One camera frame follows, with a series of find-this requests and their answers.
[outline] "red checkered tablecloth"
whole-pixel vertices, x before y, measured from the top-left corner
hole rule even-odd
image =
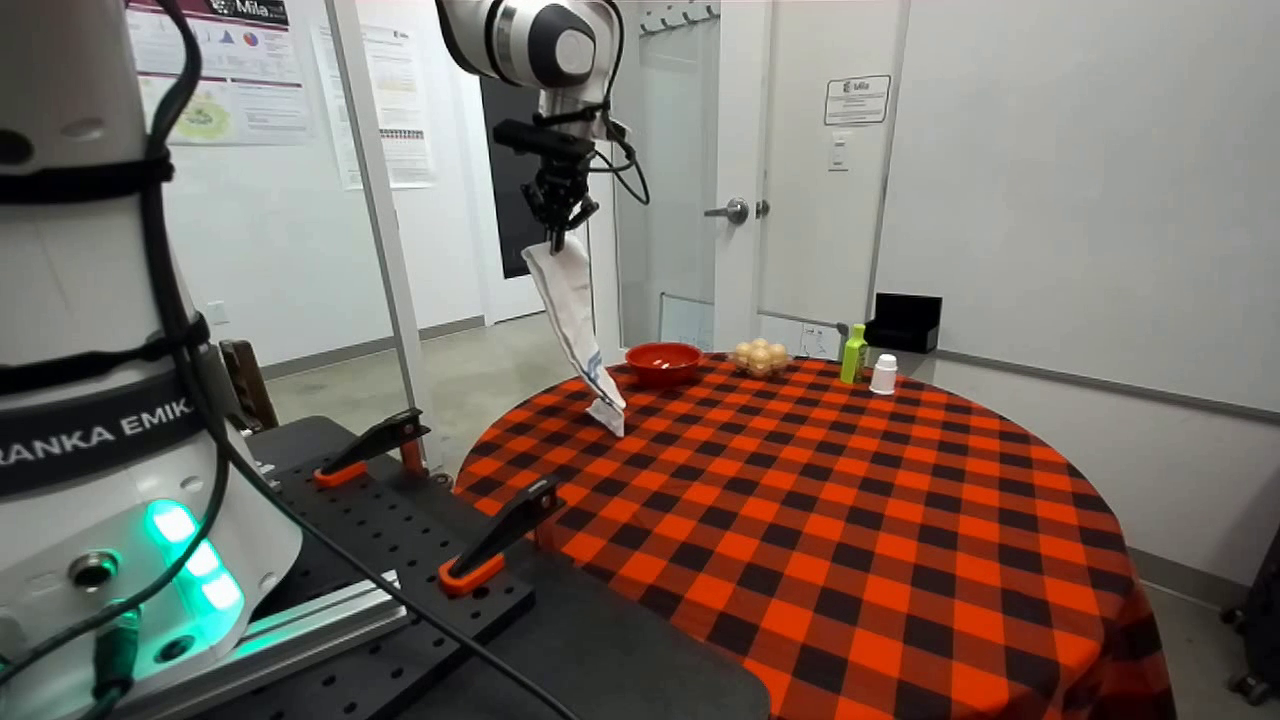
[[[461,495],[559,479],[547,547],[733,654],[775,717],[1178,717],[1116,518],[1011,422],[819,360],[634,389],[623,441],[584,408],[565,381],[502,415]]]

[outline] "black object on table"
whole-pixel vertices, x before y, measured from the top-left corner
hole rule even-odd
[[[354,434],[333,422],[296,422],[252,441],[266,464],[275,464],[286,495],[301,500],[306,475],[343,447]],[[441,479],[397,479],[400,464],[373,460],[373,479],[313,505],[313,521],[343,539],[373,568],[397,568],[410,596],[424,601],[418,585],[437,572],[437,558],[453,558],[461,539],[484,534],[484,518],[463,507]],[[380,518],[392,528],[434,528],[434,539],[418,537],[392,551],[392,546],[354,539],[354,524]],[[348,585],[357,579],[340,562],[308,547],[306,579]],[[565,562],[534,547],[507,547],[507,578],[484,601],[455,601],[445,610],[453,630],[482,638],[502,659],[544,686],[575,717],[607,720],[724,720],[769,717],[764,689],[741,671],[727,658],[681,638],[662,616],[611,596],[598,578],[570,568]],[[482,659],[463,659],[455,645],[424,626],[392,633],[364,654],[326,659],[301,678],[287,678],[266,693],[252,693],[213,717],[554,717],[525,689],[507,686]]]

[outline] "white wall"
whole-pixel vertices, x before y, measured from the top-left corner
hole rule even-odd
[[[316,28],[326,0],[291,0],[291,41],[308,84],[313,137],[296,149],[182,149],[171,238],[195,305],[266,365],[337,354],[392,333],[367,206],[340,178]],[[482,317],[482,215],[490,191],[482,97],[430,38],[434,152],[441,183],[397,191],[400,241],[420,330]]]
[[[900,0],[782,5],[774,118],[769,307],[859,317],[875,258],[880,134],[856,137],[856,174],[829,178],[819,93],[831,72],[888,72]],[[1113,392],[933,365],[933,381],[1031,427],[1116,507],[1134,547],[1253,579],[1280,524],[1280,427]]]

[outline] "gray floor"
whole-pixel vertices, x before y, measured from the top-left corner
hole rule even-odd
[[[471,441],[525,395],[573,375],[559,341],[544,317],[461,330],[434,335],[420,348],[430,375],[430,464],[455,471]],[[348,427],[364,427],[406,408],[392,354],[364,354],[322,369],[296,369],[273,385],[275,414],[286,422],[337,415]],[[1240,671],[1240,638],[1216,620],[1219,601],[1203,601],[1164,578],[1146,578],[1158,603],[1164,658],[1185,720],[1278,720],[1280,702],[1250,709],[1223,689]]]

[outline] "green light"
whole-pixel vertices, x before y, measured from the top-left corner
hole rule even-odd
[[[193,521],[193,514],[182,507],[182,505],[156,505],[152,524],[159,528],[159,537],[164,537],[167,546],[182,546],[182,539],[193,539],[193,537],[195,537],[195,521]]]
[[[210,547],[210,539],[195,547],[195,558],[187,562],[187,572],[193,578],[213,578],[213,572],[222,572],[222,562],[217,562],[217,551]]]
[[[235,614],[244,603],[240,585],[227,572],[205,585],[205,601],[222,614]]]

